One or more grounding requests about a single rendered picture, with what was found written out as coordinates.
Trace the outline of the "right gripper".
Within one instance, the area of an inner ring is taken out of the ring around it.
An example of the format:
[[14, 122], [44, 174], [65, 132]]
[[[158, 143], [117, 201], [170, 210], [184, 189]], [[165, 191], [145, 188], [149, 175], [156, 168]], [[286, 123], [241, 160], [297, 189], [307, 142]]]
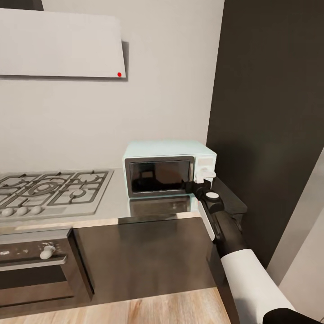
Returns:
[[186, 194], [194, 194], [196, 196], [196, 192], [200, 187], [206, 187], [207, 189], [211, 189], [211, 182], [209, 180], [205, 180], [203, 183], [196, 183], [195, 181], [186, 181], [181, 180], [181, 187], [185, 189]]

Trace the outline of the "microwave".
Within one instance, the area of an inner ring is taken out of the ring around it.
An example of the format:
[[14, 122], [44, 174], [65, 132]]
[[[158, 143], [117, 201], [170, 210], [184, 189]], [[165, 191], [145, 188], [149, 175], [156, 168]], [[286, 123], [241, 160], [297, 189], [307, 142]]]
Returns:
[[181, 180], [214, 172], [216, 153], [197, 140], [131, 141], [122, 162], [127, 197], [186, 194]]

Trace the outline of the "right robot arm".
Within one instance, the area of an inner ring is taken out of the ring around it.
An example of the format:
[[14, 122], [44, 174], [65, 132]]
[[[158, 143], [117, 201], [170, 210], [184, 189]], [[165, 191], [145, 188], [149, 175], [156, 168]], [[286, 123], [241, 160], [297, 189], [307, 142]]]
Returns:
[[195, 181], [181, 180], [186, 194], [198, 199], [198, 210], [225, 269], [241, 324], [323, 324], [295, 311], [243, 238], [241, 225], [224, 210], [220, 195], [208, 178], [197, 172]]

